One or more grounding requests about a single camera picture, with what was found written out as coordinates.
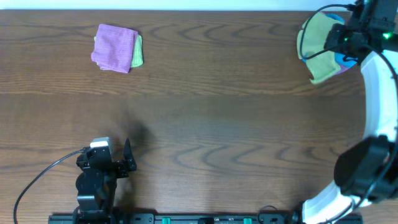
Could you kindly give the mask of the yellow-green cloth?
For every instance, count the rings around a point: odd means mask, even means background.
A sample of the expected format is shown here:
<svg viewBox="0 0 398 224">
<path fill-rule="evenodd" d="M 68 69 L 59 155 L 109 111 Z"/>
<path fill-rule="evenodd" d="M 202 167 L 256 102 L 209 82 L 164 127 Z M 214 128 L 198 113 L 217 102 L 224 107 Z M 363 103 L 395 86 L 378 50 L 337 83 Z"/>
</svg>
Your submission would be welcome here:
<svg viewBox="0 0 398 224">
<path fill-rule="evenodd" d="M 312 74 L 310 79 L 311 83 L 316 85 L 325 80 L 331 78 L 337 71 L 340 70 L 340 66 L 335 62 L 335 53 L 332 51 L 325 52 L 312 59 L 303 59 L 302 55 L 309 57 L 324 49 L 324 44 L 334 24 L 341 24 L 338 21 L 327 17 L 325 13 L 319 12 L 312 17 L 310 20 L 305 33 L 302 47 L 300 47 L 300 41 L 302 39 L 303 28 L 307 22 L 302 25 L 302 30 L 299 31 L 297 36 L 297 54 L 300 60 L 303 60 Z"/>
</svg>

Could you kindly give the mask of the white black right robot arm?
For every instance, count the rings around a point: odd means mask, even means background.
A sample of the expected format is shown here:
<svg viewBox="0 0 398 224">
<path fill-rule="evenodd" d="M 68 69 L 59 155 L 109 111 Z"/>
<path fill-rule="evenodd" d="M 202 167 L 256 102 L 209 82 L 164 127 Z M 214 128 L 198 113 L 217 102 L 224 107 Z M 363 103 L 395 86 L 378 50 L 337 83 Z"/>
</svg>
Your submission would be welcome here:
<svg viewBox="0 0 398 224">
<path fill-rule="evenodd" d="M 356 62 L 366 90 L 363 139 L 342 153 L 332 182 L 302 202 L 286 223 L 361 223 L 357 209 L 397 198 L 396 1 L 356 1 L 351 18 L 334 24 L 324 52 Z"/>
</svg>

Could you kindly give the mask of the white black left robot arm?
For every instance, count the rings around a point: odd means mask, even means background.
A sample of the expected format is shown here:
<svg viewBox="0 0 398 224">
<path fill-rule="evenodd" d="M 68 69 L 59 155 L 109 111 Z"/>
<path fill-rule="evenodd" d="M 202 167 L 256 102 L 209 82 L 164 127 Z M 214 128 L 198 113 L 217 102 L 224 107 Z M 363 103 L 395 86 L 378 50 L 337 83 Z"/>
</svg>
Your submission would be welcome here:
<svg viewBox="0 0 398 224">
<path fill-rule="evenodd" d="M 96 138 L 82 149 L 76 160 L 82 173 L 76 180 L 78 212 L 73 223 L 118 223 L 123 217 L 114 209 L 117 180 L 137 169 L 130 140 L 126 139 L 124 159 L 113 160 L 109 137 Z"/>
</svg>

